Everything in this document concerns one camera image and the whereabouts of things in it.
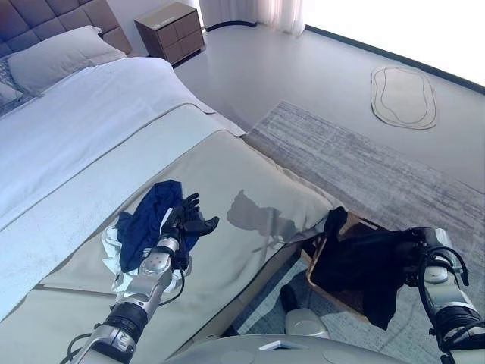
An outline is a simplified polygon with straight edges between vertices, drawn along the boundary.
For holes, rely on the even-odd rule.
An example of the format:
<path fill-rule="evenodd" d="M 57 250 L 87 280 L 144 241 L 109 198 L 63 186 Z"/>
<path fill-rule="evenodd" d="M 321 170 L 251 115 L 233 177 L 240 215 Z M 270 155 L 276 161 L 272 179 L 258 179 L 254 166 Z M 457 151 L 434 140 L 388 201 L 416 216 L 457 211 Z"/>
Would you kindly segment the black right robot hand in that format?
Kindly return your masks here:
<path fill-rule="evenodd" d="M 456 263 L 456 258 L 448 250 L 452 249 L 452 241 L 446 230 L 434 227 L 413 227 L 405 231 L 407 237 L 402 244 L 405 262 L 408 267 L 418 267 L 425 256 L 429 258 L 427 265 L 442 262 L 450 268 Z"/>

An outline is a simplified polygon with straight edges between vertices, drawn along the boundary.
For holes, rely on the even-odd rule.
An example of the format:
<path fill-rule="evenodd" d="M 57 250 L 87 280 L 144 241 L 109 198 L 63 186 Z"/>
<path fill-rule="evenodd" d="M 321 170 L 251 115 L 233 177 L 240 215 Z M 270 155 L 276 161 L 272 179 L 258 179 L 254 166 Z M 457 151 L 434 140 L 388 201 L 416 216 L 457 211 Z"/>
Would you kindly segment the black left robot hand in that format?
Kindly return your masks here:
<path fill-rule="evenodd" d="M 199 194 L 194 193 L 174 207 L 160 227 L 160 238 L 173 238 L 179 249 L 192 250 L 200 237 L 214 232 L 219 217 L 205 219 L 200 212 Z"/>

